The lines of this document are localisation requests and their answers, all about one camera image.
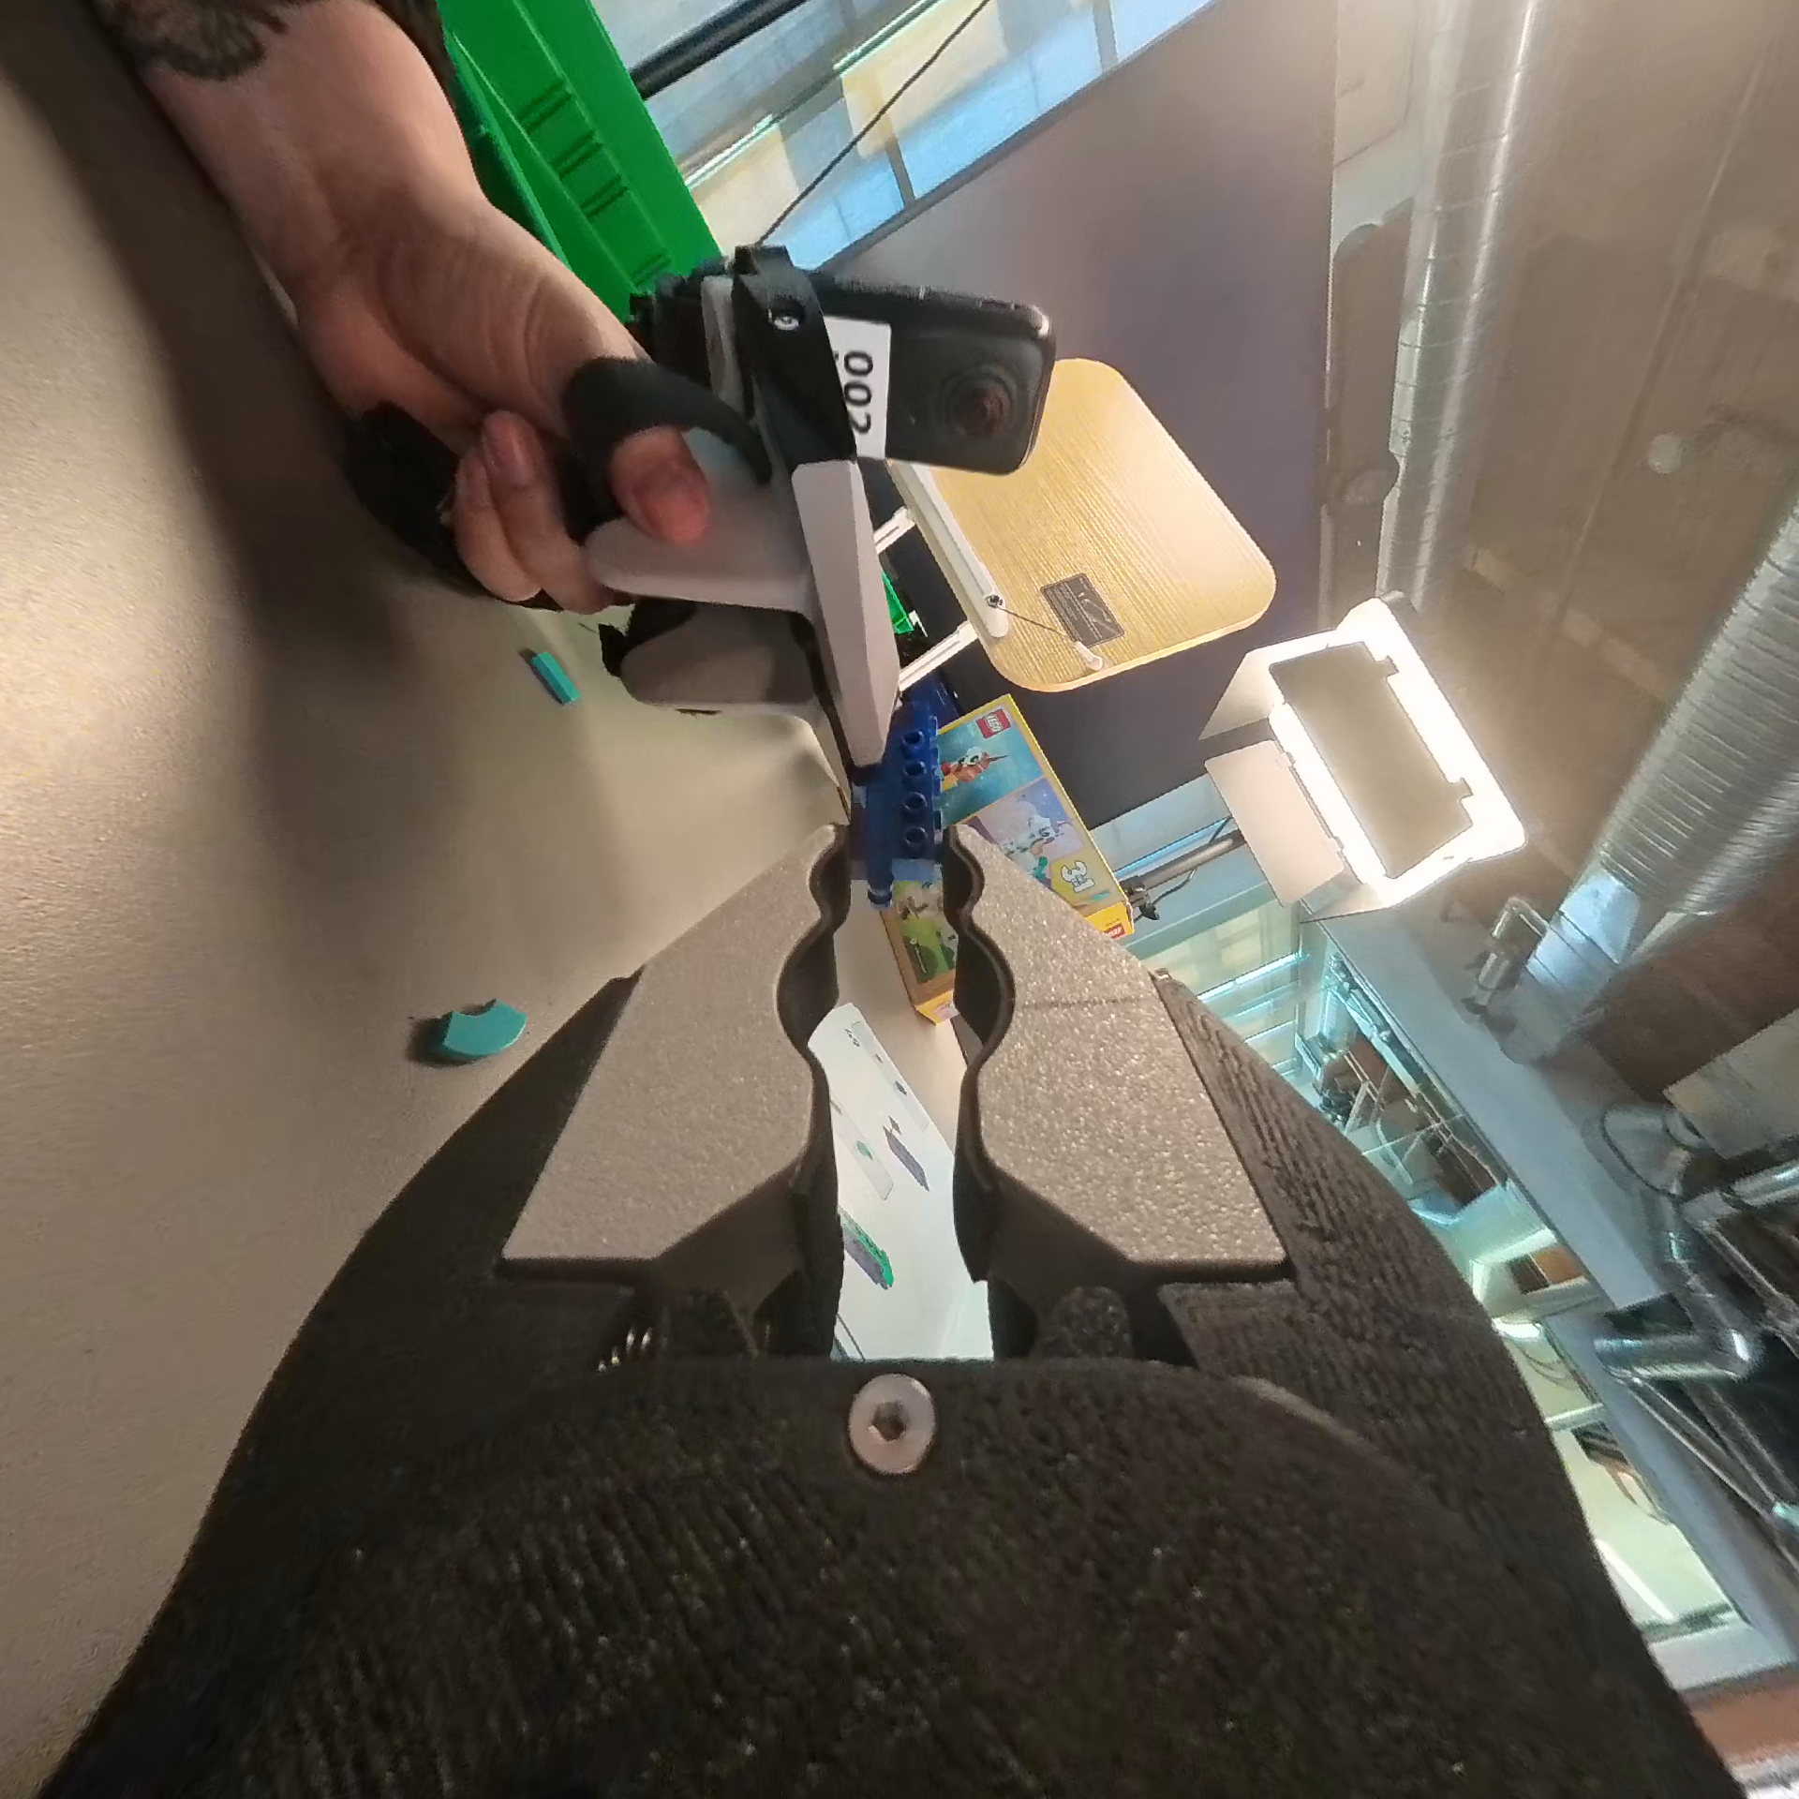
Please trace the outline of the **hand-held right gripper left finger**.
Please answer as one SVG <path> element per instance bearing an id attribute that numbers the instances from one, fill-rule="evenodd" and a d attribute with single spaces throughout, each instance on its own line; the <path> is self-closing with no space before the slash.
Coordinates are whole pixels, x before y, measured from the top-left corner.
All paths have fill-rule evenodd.
<path id="1" fill-rule="evenodd" d="M 722 1294 L 765 1349 L 829 1355 L 844 1294 L 829 1080 L 846 829 L 652 956 L 511 1230 L 511 1276 L 588 1276 L 649 1308 Z"/>

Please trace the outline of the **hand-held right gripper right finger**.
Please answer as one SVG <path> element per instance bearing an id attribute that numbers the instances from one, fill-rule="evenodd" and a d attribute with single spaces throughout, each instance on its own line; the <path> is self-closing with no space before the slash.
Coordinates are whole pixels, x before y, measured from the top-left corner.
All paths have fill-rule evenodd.
<path id="1" fill-rule="evenodd" d="M 1214 1100 L 1191 1003 L 972 829 L 943 837 L 957 931 L 957 1246 L 994 1358 L 1094 1296 L 1128 1353 L 1186 1358 L 1173 1294 L 1264 1294 L 1291 1252 Z"/>

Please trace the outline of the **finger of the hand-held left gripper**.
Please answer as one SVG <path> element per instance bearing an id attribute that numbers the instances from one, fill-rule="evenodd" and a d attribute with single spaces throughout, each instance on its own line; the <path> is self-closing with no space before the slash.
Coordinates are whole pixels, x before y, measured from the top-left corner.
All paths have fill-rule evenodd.
<path id="1" fill-rule="evenodd" d="M 846 758 L 852 769 L 870 769 L 887 751 L 902 663 L 868 480 L 857 461 L 807 461 L 789 470 L 789 490 L 813 576 L 817 642 Z"/>

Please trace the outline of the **blue lego assembly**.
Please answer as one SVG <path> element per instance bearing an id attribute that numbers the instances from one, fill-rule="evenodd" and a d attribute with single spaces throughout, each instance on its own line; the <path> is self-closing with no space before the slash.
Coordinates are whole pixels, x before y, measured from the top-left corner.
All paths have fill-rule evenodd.
<path id="1" fill-rule="evenodd" d="M 874 774 L 848 804 L 848 871 L 878 911 L 896 909 L 898 884 L 941 880 L 941 714 L 924 689 L 902 696 Z"/>

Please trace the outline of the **green plastic bin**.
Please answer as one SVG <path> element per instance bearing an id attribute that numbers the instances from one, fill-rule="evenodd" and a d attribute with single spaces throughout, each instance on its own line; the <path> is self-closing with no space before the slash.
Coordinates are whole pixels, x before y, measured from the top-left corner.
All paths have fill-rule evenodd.
<path id="1" fill-rule="evenodd" d="M 618 317 L 731 255 L 798 198 L 773 122 L 691 191 L 597 4 L 439 4 L 452 94 L 488 201 Z"/>

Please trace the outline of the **person's left forearm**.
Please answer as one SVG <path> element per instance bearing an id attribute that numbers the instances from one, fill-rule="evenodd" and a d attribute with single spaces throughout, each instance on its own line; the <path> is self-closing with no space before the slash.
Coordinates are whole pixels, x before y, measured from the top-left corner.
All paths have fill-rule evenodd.
<path id="1" fill-rule="evenodd" d="M 91 9 L 291 298 L 481 205 L 438 4 Z"/>

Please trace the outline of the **teal curved lego piece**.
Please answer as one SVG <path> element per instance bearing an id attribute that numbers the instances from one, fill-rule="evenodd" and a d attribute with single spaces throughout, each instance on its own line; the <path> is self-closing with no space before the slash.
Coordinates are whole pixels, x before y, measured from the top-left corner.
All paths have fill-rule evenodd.
<path id="1" fill-rule="evenodd" d="M 523 1033 L 528 1011 L 497 998 L 415 1023 L 410 1057 L 438 1066 L 480 1065 L 511 1055 Z"/>

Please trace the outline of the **yellow lego set box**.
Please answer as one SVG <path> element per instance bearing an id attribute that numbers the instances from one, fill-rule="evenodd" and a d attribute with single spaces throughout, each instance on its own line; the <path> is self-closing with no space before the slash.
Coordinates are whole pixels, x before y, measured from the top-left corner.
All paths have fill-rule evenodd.
<path id="1" fill-rule="evenodd" d="M 937 751 L 943 830 L 973 830 L 1039 886 L 1063 897 L 1092 927 L 1131 939 L 1134 917 L 1121 880 L 1011 696 L 954 722 L 941 716 Z M 881 917 L 912 1008 L 924 1023 L 946 1023 L 954 1014 L 957 931 L 943 909 L 943 874 L 937 884 L 898 884 L 896 909 Z"/>

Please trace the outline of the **person's left hand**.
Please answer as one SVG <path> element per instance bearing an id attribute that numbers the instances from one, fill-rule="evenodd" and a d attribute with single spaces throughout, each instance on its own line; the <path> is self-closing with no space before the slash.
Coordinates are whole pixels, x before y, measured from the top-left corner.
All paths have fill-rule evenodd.
<path id="1" fill-rule="evenodd" d="M 331 391 L 350 413 L 387 403 L 456 454 L 447 523 L 480 584 L 604 612 L 555 458 L 569 382 L 640 360 L 630 332 L 438 152 L 309 159 L 272 258 Z"/>

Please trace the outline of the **wooden chair seat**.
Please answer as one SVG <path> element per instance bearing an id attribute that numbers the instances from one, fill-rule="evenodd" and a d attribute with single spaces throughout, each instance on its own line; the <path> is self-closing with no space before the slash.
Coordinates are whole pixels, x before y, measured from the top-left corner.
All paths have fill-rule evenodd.
<path id="1" fill-rule="evenodd" d="M 1220 642 L 1276 596 L 1269 553 L 1100 360 L 1057 360 L 1020 470 L 887 476 L 1011 689 L 1063 694 Z"/>

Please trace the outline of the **open instruction booklet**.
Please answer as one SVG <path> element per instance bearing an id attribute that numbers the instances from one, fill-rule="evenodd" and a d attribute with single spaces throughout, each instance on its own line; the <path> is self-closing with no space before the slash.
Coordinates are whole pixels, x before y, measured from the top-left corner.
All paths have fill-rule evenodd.
<path id="1" fill-rule="evenodd" d="M 991 1358 L 987 1290 L 957 1239 L 954 1148 L 857 1006 L 837 1006 L 807 1046 L 829 1083 L 838 1182 L 837 1355 Z"/>

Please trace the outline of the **black light stand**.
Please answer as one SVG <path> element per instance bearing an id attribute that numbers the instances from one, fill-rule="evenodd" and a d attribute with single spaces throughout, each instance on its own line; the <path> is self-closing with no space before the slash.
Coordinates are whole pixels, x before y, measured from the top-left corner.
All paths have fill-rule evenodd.
<path id="1" fill-rule="evenodd" d="M 1191 836 L 1188 842 L 1168 844 L 1164 851 L 1134 862 L 1128 874 L 1121 874 L 1121 892 L 1128 897 L 1131 917 L 1152 917 L 1161 915 L 1161 895 L 1173 895 L 1191 880 L 1203 867 L 1236 851 L 1243 844 L 1243 830 L 1236 821 L 1220 819 L 1206 830 Z"/>

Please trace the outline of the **studio light panel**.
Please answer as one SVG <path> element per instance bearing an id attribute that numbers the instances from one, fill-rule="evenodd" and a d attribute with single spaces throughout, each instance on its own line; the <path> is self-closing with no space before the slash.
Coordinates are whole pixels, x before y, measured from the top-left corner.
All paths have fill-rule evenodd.
<path id="1" fill-rule="evenodd" d="M 1315 922 L 1390 911 L 1518 851 L 1524 825 L 1409 633 L 1373 596 L 1236 665 L 1203 774 L 1271 895 Z"/>

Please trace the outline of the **silver ventilation duct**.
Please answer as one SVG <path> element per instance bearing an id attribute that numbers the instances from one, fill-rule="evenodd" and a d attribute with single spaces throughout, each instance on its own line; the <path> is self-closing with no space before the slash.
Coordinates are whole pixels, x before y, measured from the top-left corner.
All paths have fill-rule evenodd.
<path id="1" fill-rule="evenodd" d="M 1378 581 L 1452 594 L 1582 4 L 1439 4 L 1410 205 Z"/>
<path id="2" fill-rule="evenodd" d="M 1560 1055 L 1622 977 L 1794 844 L 1794 514 L 1768 536 L 1516 983 L 1504 1051 Z"/>

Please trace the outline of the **silver flexible duct pipes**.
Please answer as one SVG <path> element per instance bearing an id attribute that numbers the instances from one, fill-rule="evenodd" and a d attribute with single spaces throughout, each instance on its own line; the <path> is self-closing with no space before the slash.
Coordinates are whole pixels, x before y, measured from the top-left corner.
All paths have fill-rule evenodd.
<path id="1" fill-rule="evenodd" d="M 1794 1137 L 1724 1155 L 1671 1104 L 1611 1104 L 1593 1139 L 1636 1186 L 1659 1279 L 1593 1358 L 1794 1546 Z"/>

